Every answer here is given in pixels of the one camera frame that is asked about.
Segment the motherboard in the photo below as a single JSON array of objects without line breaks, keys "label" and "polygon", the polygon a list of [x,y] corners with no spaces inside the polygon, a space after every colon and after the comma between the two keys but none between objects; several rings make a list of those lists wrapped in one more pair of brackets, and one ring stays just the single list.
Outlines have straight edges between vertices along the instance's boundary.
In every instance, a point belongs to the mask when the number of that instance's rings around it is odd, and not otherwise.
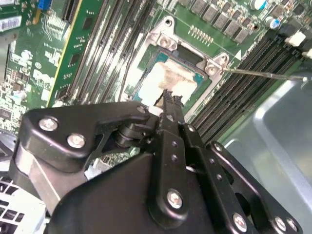
[{"label": "motherboard", "polygon": [[0,0],[0,128],[34,108],[182,96],[205,143],[312,58],[308,0]]}]

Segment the blue capacitor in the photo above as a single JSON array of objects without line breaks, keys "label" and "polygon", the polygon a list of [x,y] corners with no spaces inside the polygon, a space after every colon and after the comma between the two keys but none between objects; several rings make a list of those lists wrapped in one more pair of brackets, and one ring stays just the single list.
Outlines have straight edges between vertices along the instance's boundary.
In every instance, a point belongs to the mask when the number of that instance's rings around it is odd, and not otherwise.
[{"label": "blue capacitor", "polygon": [[265,25],[270,29],[277,29],[280,26],[280,21],[269,16],[265,19]]},{"label": "blue capacitor", "polygon": [[253,10],[262,10],[266,6],[267,1],[266,0],[251,0],[250,1],[250,7]]}]

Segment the robotic arm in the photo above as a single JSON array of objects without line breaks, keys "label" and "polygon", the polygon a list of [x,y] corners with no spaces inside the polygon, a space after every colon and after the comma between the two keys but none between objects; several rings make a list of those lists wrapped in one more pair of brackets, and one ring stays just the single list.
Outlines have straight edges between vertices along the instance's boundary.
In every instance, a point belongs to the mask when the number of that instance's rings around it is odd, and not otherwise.
[{"label": "robotic arm", "polygon": [[[29,111],[10,165],[51,214],[46,234],[302,234],[297,221],[219,143],[206,147],[164,91],[139,102]],[[87,180],[100,156],[140,154]]]}]

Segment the blue connector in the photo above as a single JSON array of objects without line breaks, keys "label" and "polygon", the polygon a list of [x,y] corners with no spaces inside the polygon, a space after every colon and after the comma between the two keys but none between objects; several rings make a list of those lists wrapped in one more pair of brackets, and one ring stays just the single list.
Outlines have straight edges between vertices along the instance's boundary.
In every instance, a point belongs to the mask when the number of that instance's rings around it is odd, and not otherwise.
[{"label": "blue connector", "polygon": [[39,0],[38,8],[46,11],[50,8],[52,0]]}]

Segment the ram slot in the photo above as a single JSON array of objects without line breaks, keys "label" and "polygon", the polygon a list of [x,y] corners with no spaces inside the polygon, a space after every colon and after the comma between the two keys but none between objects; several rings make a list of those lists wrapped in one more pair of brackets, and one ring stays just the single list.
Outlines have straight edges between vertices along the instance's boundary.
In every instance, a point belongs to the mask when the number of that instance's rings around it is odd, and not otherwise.
[{"label": "ram slot", "polygon": [[[284,74],[302,57],[295,49],[285,50],[278,38],[267,34],[238,66],[239,69]],[[192,121],[202,140],[218,140],[246,110],[274,85],[276,80],[231,74],[211,101]]]},{"label": "ram slot", "polygon": [[136,40],[140,34],[140,32],[143,29],[144,24],[142,22],[145,22],[150,15],[151,10],[153,9],[154,5],[156,3],[156,0],[148,1],[148,4],[144,8],[144,11],[142,11],[142,14],[137,17],[138,20],[136,20],[134,25],[134,30],[132,32],[132,36],[127,43],[127,46],[125,46],[122,55],[123,57],[120,58],[118,64],[119,66],[116,66],[116,69],[112,72],[112,75],[109,77],[109,83],[106,85],[104,91],[102,92],[102,95],[100,97],[100,102],[106,102],[108,100],[109,95],[111,94],[111,91],[114,86],[116,86],[116,81],[119,78],[120,70],[121,70],[121,63],[128,60],[130,57],[132,57],[133,54],[135,54],[134,46],[136,43]]},{"label": "ram slot", "polygon": [[103,4],[101,6],[101,10],[99,12],[97,21],[95,23],[95,26],[92,30],[92,33],[89,38],[88,45],[83,53],[79,68],[77,70],[77,73],[75,74],[75,78],[71,84],[71,86],[68,89],[68,96],[74,97],[74,93],[76,90],[78,90],[79,85],[81,85],[81,80],[87,79],[85,69],[86,69],[86,64],[87,60],[90,59],[90,57],[93,57],[92,49],[94,47],[94,43],[96,43],[96,37],[98,34],[98,31],[101,27],[102,21],[104,20],[104,14],[107,13],[108,9],[108,2],[109,0],[104,0]]},{"label": "ram slot", "polygon": [[98,65],[101,61],[101,57],[102,57],[102,54],[104,52],[104,48],[108,42],[108,39],[116,27],[116,23],[118,22],[117,19],[119,17],[121,17],[120,13],[121,13],[122,7],[124,6],[125,2],[126,2],[125,0],[117,1],[117,4],[114,6],[112,14],[110,15],[107,27],[105,28],[105,31],[103,33],[103,38],[101,40],[101,44],[97,48],[97,52],[93,58],[90,69],[86,75],[86,79],[84,80],[84,83],[78,92],[78,98],[82,102],[84,102],[84,100],[86,99],[86,94],[88,93],[90,83],[93,80],[94,72],[96,71],[96,68],[98,67]]},{"label": "ram slot", "polygon": [[132,26],[133,26],[132,20],[135,16],[135,13],[137,12],[140,4],[141,4],[141,1],[139,1],[139,0],[136,0],[133,2],[133,4],[130,7],[129,13],[124,18],[122,26],[120,27],[118,33],[115,34],[115,36],[113,38],[113,42],[112,42],[110,49],[109,49],[109,55],[106,57],[106,60],[103,63],[104,66],[102,67],[102,70],[100,72],[99,79],[97,79],[96,83],[92,86],[91,89],[89,89],[91,91],[90,102],[95,102],[95,99],[97,98],[100,86],[105,80],[105,75],[103,75],[103,74],[107,73],[107,71],[110,68],[111,63],[113,61],[113,58],[118,53],[119,47],[122,45],[123,41],[126,38],[126,34],[128,33],[129,29],[132,28]]}]

